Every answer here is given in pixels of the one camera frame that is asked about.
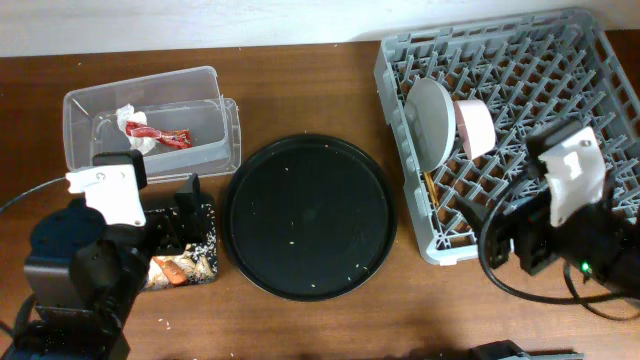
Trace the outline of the orange carrot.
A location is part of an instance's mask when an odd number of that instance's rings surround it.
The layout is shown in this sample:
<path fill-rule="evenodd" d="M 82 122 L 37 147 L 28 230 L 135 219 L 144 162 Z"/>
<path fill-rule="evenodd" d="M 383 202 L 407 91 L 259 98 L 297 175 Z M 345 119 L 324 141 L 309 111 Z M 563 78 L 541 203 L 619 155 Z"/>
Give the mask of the orange carrot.
<path fill-rule="evenodd" d="M 188 282 L 186 273 L 173 261 L 154 257 L 153 261 L 159 266 L 164 276 L 172 286 L 183 286 Z"/>

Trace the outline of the white napkin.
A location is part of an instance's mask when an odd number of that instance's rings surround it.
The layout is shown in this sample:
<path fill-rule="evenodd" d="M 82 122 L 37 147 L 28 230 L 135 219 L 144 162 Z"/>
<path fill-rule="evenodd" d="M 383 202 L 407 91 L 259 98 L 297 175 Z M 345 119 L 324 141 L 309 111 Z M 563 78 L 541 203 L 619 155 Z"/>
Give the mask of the white napkin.
<path fill-rule="evenodd" d="M 133 105 L 127 104 L 116 110 L 116 119 L 118 129 L 126 135 L 131 150 L 138 150 L 145 155 L 155 147 L 153 138 L 134 134 L 135 130 L 148 126 L 144 112 L 136 111 Z"/>

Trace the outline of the grey plate with food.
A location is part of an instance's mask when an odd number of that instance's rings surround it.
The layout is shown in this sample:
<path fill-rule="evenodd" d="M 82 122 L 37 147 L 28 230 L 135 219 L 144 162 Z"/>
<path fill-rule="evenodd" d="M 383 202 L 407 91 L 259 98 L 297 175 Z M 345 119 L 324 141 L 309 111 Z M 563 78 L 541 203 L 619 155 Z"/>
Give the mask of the grey plate with food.
<path fill-rule="evenodd" d="M 404 111 L 421 171 L 443 165 L 453 149 L 456 132 L 449 93 L 435 80 L 418 79 L 409 90 Z"/>

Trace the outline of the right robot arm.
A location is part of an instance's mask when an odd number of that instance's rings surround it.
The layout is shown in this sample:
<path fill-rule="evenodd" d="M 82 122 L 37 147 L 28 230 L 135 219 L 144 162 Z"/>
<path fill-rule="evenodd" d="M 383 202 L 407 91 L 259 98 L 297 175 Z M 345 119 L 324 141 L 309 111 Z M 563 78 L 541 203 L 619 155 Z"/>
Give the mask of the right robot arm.
<path fill-rule="evenodd" d="M 483 254 L 496 269 L 514 253 L 535 276 L 557 259 L 614 294 L 639 300 L 639 227 L 602 200 L 576 211 L 562 225 L 550 222 L 551 194 L 544 191 L 507 214 L 491 218 Z"/>

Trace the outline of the red snack wrapper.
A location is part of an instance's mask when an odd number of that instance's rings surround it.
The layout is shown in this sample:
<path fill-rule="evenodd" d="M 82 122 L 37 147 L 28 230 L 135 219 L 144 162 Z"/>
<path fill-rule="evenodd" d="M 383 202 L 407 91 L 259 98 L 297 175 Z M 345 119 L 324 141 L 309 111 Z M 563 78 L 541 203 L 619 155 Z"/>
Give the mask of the red snack wrapper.
<path fill-rule="evenodd" d="M 149 138 L 165 146 L 182 150 L 192 147 L 191 133 L 185 130 L 159 130 L 144 124 L 128 122 L 125 133 L 134 138 Z"/>

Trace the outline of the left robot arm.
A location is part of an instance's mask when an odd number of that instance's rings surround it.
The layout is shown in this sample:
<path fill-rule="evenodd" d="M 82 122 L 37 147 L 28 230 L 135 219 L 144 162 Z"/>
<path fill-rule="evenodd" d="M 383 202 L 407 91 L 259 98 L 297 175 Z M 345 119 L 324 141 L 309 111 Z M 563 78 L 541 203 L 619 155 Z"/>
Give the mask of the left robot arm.
<path fill-rule="evenodd" d="M 84 199 L 44 218 L 31 233 L 24 265 L 32 293 L 4 358 L 127 358 L 123 329 L 153 257 L 205 242 L 214 206 L 192 175 L 170 207 L 146 212 L 142 227 L 109 225 Z"/>

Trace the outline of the wooden chopstick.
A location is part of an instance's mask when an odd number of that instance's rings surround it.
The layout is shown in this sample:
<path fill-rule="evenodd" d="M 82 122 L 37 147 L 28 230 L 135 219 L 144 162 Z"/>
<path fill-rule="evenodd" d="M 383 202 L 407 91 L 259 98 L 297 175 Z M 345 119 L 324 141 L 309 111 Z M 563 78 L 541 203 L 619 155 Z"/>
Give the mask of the wooden chopstick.
<path fill-rule="evenodd" d="M 437 190 L 435 188 L 435 184 L 433 182 L 431 174 L 428 172 L 424 172 L 423 175 L 424 175 L 425 184 L 426 184 L 431 202 L 435 206 L 437 206 L 438 205 Z"/>
<path fill-rule="evenodd" d="M 436 188 L 435 182 L 433 180 L 432 175 L 427 172 L 425 174 L 425 181 L 427 184 L 428 192 L 430 199 L 436 208 L 440 207 L 439 199 L 438 199 L 438 190 Z"/>

